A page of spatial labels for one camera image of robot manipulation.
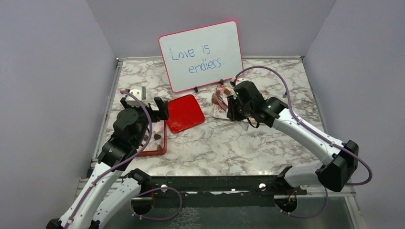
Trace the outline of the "red box lid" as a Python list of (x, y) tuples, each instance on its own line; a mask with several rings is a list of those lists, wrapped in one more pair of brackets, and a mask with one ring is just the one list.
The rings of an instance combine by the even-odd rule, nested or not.
[(185, 95), (169, 101), (168, 128), (174, 134), (202, 124), (205, 116), (196, 98)]

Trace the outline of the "metal tongs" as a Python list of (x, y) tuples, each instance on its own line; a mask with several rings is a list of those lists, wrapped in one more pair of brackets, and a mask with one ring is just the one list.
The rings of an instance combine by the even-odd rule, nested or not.
[[(225, 114), (228, 112), (228, 105), (223, 101), (221, 97), (218, 97), (216, 93), (212, 95), (212, 103), (219, 106), (221, 110), (224, 111)], [(248, 124), (243, 121), (237, 121), (238, 125), (244, 130), (248, 130)]]

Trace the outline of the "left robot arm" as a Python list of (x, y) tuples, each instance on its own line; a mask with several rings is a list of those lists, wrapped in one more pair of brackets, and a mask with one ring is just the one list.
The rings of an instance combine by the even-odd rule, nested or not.
[(156, 97), (157, 110), (153, 110), (128, 92), (120, 101), (124, 109), (117, 114), (114, 132), (103, 145), (84, 189), (60, 218), (48, 222), (48, 229), (102, 229), (133, 196), (149, 192), (148, 174), (135, 169), (118, 190), (107, 194), (128, 164), (149, 144), (152, 124), (168, 120), (169, 103)]

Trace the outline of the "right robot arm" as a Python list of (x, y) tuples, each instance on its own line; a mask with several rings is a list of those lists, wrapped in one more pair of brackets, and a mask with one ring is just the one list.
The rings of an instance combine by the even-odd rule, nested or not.
[(323, 185), (340, 192), (357, 169), (359, 146), (352, 140), (344, 143), (309, 124), (276, 97), (265, 99), (255, 84), (243, 81), (227, 97), (227, 117), (231, 121), (255, 120), (274, 128), (300, 143), (318, 160), (318, 163), (288, 167), (276, 180), (276, 189), (287, 194), (303, 185)]

